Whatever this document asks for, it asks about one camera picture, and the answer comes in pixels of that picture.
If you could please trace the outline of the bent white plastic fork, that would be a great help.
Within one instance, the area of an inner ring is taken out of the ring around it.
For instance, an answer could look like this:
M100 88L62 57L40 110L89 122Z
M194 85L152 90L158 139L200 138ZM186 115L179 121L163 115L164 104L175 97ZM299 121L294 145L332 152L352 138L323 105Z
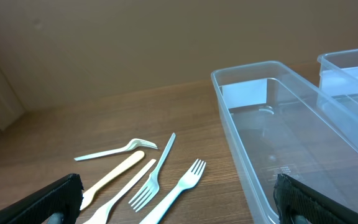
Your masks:
M122 153L122 152L131 151L137 147L147 147L147 148L151 148L151 149L158 149L157 145L153 142L150 142L150 141L147 141L144 139L134 138L134 139L131 139L129 141L129 143L126 144L124 147L120 147L117 149L111 149L108 151L96 152L96 153L88 154L85 156L75 157L74 160L75 161L84 161L84 160L94 159L94 158L98 158L98 157L104 157L104 156L108 156L108 155L112 155L112 154L118 154L118 153Z

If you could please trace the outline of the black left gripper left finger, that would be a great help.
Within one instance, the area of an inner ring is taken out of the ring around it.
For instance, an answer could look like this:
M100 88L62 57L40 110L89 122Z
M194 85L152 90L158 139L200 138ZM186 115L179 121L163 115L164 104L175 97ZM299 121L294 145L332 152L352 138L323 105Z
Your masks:
M0 224L74 224L83 201L80 175L68 174L0 210Z

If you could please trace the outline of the yellow plastic fork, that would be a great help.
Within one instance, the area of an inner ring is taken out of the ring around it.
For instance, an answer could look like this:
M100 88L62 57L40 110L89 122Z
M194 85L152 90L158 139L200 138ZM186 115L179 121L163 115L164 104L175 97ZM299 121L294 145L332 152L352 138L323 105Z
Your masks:
M95 183L91 188L86 190L83 193L83 200L80 206L80 211L84 210L88 207L98 190L103 188L107 183L115 179L117 176L137 164L141 159L145 156L144 151L136 151L132 155L130 155L127 159L122 161L118 166L116 166L112 171L106 174L102 179L100 179L97 183Z

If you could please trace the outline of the thick white plastic fork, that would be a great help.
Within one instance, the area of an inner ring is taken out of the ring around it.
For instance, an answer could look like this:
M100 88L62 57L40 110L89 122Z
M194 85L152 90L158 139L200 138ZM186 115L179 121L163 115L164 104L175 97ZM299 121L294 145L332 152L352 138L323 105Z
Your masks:
M176 186L155 206L139 224L158 224L177 197L185 190L193 188L199 181L206 167L206 162L197 159L180 178Z

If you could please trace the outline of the left clear plastic container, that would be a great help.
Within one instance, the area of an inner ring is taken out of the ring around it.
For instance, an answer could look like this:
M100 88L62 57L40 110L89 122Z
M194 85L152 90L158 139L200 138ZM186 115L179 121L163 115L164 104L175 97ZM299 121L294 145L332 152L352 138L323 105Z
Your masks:
M278 61L216 70L219 115L255 223L286 174L358 213L358 115Z

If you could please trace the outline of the right clear plastic container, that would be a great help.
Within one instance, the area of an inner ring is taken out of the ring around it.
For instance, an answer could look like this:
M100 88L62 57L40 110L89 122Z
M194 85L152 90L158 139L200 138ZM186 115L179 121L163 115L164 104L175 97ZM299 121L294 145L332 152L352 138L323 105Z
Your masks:
M318 56L319 88L358 117L358 49Z

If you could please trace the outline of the translucent slim plastic fork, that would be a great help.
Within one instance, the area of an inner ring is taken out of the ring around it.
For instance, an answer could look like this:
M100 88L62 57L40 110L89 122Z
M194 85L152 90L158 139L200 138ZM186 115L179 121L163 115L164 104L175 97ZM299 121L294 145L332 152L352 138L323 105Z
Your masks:
M149 178L141 189L130 199L129 205L135 212L138 212L145 207L159 192L160 186L158 183L158 174L175 142L176 136L175 133L172 133L155 169L150 173Z

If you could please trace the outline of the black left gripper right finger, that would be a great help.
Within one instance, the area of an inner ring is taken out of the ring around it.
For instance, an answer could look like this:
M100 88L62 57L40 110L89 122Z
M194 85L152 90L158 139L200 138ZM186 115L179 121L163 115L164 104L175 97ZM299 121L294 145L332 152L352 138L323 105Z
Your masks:
M358 213L286 174L278 174L273 199L279 222L358 224Z

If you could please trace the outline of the clear plastic container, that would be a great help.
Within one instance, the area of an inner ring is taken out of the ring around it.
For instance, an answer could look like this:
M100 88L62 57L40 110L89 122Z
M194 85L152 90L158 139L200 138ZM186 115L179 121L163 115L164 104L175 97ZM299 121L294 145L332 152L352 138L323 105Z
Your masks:
M255 223L286 174L358 213L358 115L278 61L216 70L219 115Z
M319 88L358 117L358 49L318 56Z

